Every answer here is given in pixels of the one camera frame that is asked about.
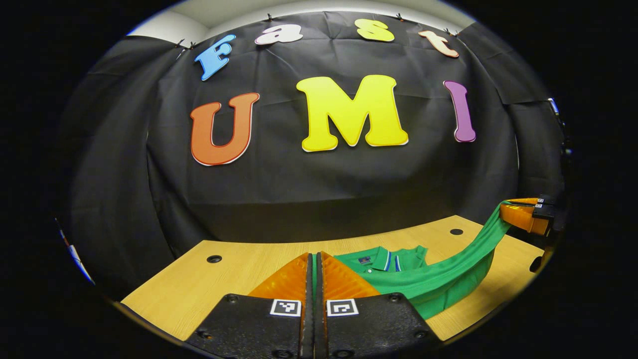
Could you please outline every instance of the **orange gripper pad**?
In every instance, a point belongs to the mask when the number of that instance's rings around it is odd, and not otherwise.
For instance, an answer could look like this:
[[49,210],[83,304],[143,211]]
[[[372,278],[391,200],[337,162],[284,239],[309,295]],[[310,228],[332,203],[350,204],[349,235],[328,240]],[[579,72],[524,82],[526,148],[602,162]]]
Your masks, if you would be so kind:
[[[537,198],[510,199],[509,201],[536,204]],[[501,204],[500,216],[507,223],[524,229],[528,233],[543,235],[549,225],[549,221],[542,218],[533,218],[531,214],[534,207],[517,206],[515,204]]]
[[249,296],[268,299],[306,301],[306,268],[308,253],[288,262],[248,293]]
[[321,252],[321,259],[324,300],[363,298],[381,294],[339,259],[325,252]]

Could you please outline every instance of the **black curtain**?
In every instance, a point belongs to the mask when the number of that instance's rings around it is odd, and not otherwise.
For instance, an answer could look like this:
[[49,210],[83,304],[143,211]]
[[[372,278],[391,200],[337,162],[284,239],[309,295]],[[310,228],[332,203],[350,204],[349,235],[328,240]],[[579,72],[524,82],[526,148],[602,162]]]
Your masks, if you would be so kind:
[[[361,38],[356,19],[384,22],[390,43]],[[298,24],[296,42],[258,47],[264,29]],[[459,58],[418,35],[431,30]],[[195,58],[234,34],[230,62],[207,81]],[[351,97],[363,77],[393,77],[408,144],[372,147],[339,139],[306,153],[302,79],[331,77]],[[458,143],[444,80],[463,84],[477,139]],[[205,167],[190,153],[190,112],[220,102],[213,140],[233,132],[228,101],[257,92],[246,152]],[[68,175],[61,220],[87,270],[116,298],[201,240],[296,242],[381,233],[454,214],[483,223],[503,199],[562,188],[560,127],[528,65],[474,24],[451,36],[369,13],[318,12],[257,22],[194,49],[127,37],[76,90],[56,151]],[[362,131],[369,130],[366,122]]]

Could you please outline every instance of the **yellow letter m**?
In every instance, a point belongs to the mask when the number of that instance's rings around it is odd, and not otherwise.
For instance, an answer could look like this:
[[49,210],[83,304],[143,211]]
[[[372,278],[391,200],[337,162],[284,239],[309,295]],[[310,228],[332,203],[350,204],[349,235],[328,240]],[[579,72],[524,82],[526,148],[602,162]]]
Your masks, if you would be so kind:
[[332,119],[348,145],[356,146],[366,118],[370,146],[400,146],[408,143],[401,129],[394,102],[396,81],[389,76],[368,75],[361,80],[354,100],[330,77],[311,77],[297,83],[297,89],[308,99],[308,137],[301,142],[306,152],[329,151],[337,147],[337,137],[330,134],[328,117]]

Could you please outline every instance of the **white wall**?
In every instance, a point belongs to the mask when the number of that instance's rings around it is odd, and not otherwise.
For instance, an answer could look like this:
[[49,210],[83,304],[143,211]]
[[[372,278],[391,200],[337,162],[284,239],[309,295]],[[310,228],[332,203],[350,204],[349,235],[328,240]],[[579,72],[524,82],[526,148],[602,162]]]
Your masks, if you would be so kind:
[[397,13],[401,14],[401,17],[406,20],[411,20],[414,22],[420,22],[421,24],[429,25],[435,27],[437,29],[449,29],[450,31],[458,31],[461,32],[462,29],[469,26],[474,20],[469,16],[461,13],[460,11],[454,9],[453,7],[438,3],[439,5],[436,9],[436,12],[441,13],[442,11],[447,11],[449,13],[457,12],[453,16],[456,21],[452,23],[448,20],[442,20],[439,17],[434,15],[422,13],[419,11],[415,11],[409,8],[405,8],[402,6],[387,4],[387,3],[376,3],[372,1],[363,1],[363,0],[345,0],[345,1],[302,1],[299,3],[292,4],[281,4],[276,6],[270,6],[266,8],[262,8],[260,10],[252,11],[235,19],[224,22],[220,25],[212,27],[205,35],[204,39],[211,38],[218,34],[221,34],[225,31],[234,29],[239,26],[251,24],[253,22],[262,21],[268,19],[268,13],[272,17],[284,16],[284,15],[292,15],[295,13],[304,13],[304,12],[313,12],[313,11],[360,11],[360,12],[369,12],[369,13],[377,13],[379,15],[388,15],[395,16]]
[[178,43],[179,40],[184,39],[181,45],[189,47],[191,42],[206,39],[205,35],[208,31],[208,27],[190,17],[167,10],[141,23],[128,35],[161,38],[172,43]]

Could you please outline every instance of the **green polo shirt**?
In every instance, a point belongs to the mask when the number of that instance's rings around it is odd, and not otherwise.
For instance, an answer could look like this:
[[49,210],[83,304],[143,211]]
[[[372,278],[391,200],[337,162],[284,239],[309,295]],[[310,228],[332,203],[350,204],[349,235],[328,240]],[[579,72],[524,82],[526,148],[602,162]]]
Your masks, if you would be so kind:
[[383,247],[376,247],[361,252],[335,256],[342,263],[357,273],[372,271],[397,272],[415,270],[426,266],[427,248],[418,246],[414,249],[401,249],[390,252]]
[[[403,293],[423,319],[428,319],[470,294],[487,275],[494,249],[510,228],[510,224],[500,218],[499,209],[500,205],[464,250],[438,263],[426,265],[424,262],[422,266],[409,269],[404,266],[397,271],[392,265],[392,255],[381,247],[335,258],[357,272],[379,293]],[[419,252],[419,247],[396,253],[402,261],[403,255],[410,252]],[[370,263],[359,261],[367,257],[370,257]]]

